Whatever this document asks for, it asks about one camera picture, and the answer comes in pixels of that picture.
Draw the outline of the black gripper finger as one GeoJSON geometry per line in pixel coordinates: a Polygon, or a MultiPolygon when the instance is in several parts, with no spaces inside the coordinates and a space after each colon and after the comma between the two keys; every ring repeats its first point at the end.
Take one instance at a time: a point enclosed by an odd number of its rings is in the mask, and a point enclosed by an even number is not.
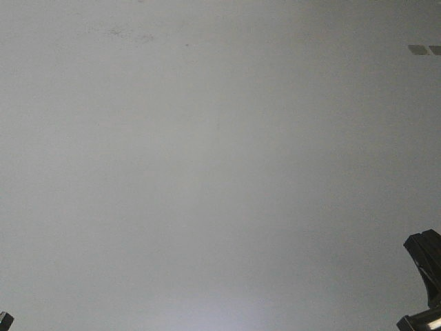
{"type": "Polygon", "coordinates": [[[412,234],[403,246],[415,263],[427,291],[429,308],[440,306],[440,234],[430,229],[412,234]]]}
{"type": "Polygon", "coordinates": [[[14,322],[14,317],[7,313],[0,313],[0,331],[8,331],[14,322]]]}
{"type": "Polygon", "coordinates": [[[396,325],[399,331],[440,331],[440,308],[406,315],[396,325]]]}

